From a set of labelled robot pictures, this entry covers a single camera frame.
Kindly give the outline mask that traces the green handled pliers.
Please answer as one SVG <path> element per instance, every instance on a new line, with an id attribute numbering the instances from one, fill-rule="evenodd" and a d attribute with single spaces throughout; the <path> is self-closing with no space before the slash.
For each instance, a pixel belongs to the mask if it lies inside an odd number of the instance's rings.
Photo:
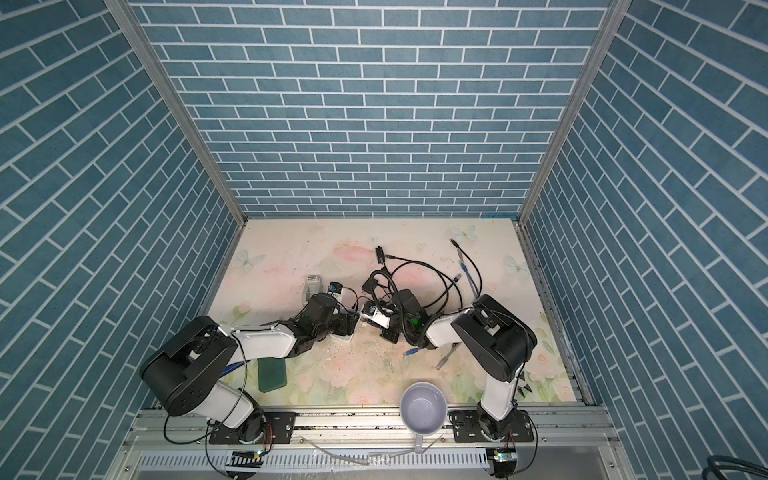
<path id="1" fill-rule="evenodd" d="M 526 380 L 526 373 L 522 371 L 515 380 L 515 392 L 521 397 L 525 397 L 527 394 L 532 393 L 533 389 Z"/>

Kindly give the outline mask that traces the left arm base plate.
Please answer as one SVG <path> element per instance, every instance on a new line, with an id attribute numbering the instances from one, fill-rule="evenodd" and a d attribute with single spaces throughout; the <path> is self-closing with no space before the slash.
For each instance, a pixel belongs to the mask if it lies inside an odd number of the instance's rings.
<path id="1" fill-rule="evenodd" d="M 239 427 L 221 426 L 209 437 L 213 445 L 289 444 L 293 435 L 296 414 L 289 411 L 257 411 Z"/>

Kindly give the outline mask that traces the aluminium frame rail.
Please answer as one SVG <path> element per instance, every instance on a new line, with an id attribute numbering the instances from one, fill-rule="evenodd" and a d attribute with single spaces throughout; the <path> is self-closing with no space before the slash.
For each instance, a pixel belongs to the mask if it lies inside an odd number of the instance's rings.
<path id="1" fill-rule="evenodd" d="M 352 473 L 393 478 L 418 470 L 439 477 L 631 479 L 619 435 L 602 407 L 526 405 L 533 442 L 456 443 L 448 417 L 414 452 L 414 434 L 395 407 L 277 407 L 296 414 L 289 444 L 213 445 L 206 422 L 171 424 L 158 410 L 140 412 L 107 473 L 109 479 L 320 478 Z"/>

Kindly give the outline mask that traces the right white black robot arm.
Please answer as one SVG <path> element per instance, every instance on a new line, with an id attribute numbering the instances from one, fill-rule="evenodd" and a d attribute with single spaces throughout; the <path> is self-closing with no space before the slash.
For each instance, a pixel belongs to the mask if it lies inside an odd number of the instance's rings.
<path id="1" fill-rule="evenodd" d="M 533 330 L 488 294 L 455 312 L 431 317 L 409 290 L 391 302 L 368 301 L 362 314 L 395 343 L 399 337 L 416 349 L 463 344 L 486 372 L 480 408 L 501 422 L 514 409 L 519 377 L 537 345 Z"/>

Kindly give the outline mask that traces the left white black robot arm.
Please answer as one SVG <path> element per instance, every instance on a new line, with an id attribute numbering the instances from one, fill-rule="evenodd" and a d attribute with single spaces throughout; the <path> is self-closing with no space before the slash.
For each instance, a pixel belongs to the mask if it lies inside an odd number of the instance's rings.
<path id="1" fill-rule="evenodd" d="M 144 361 L 139 377 L 171 417 L 194 413 L 228 429 L 253 430 L 260 407 L 223 376 L 252 360 L 297 357 L 329 335 L 350 336 L 359 318 L 328 293 L 313 295 L 299 313 L 268 326 L 225 327 L 199 316 Z"/>

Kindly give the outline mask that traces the lavender mug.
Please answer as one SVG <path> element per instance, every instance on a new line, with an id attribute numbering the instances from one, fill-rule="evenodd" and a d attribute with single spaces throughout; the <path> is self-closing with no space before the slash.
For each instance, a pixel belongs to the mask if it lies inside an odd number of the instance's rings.
<path id="1" fill-rule="evenodd" d="M 414 452 L 424 452 L 424 438 L 440 431 L 447 420 L 448 405 L 442 391 L 432 383 L 416 382 L 403 393 L 399 413 L 414 434 Z"/>

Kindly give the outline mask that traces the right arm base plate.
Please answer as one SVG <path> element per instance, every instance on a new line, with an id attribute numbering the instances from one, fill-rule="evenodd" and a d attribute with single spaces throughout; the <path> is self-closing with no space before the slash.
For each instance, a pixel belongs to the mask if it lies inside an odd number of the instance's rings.
<path id="1" fill-rule="evenodd" d="M 452 410 L 448 413 L 456 443 L 533 442 L 535 434 L 528 412 L 514 409 L 496 420 L 482 408 Z"/>

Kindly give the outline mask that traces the white network switch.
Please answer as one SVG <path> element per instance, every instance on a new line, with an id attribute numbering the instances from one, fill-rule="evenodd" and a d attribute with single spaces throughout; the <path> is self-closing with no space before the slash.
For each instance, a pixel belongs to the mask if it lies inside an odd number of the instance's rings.
<path id="1" fill-rule="evenodd" d="M 334 340 L 338 340 L 344 343 L 350 343 L 354 339 L 355 333 L 356 333 L 355 330 L 345 334 L 331 333 L 330 337 Z"/>

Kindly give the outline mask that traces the black power adapter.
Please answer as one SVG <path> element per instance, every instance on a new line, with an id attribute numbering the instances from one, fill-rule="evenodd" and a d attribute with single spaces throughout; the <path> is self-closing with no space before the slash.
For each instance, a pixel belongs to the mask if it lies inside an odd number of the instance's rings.
<path id="1" fill-rule="evenodd" d="M 382 246 L 375 248 L 375 255 L 379 265 L 385 267 L 388 260 L 393 259 L 392 255 L 386 254 Z"/>
<path id="2" fill-rule="evenodd" d="M 374 270 L 364 281 L 362 289 L 373 300 L 383 300 L 394 296 L 395 285 L 392 275 L 386 269 Z"/>

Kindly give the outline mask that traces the green network switch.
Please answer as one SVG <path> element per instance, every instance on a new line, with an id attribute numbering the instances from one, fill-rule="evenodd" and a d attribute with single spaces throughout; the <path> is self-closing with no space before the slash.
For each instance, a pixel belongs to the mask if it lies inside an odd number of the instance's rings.
<path id="1" fill-rule="evenodd" d="M 287 368 L 284 358 L 261 358 L 257 361 L 258 389 L 269 393 L 287 385 Z"/>

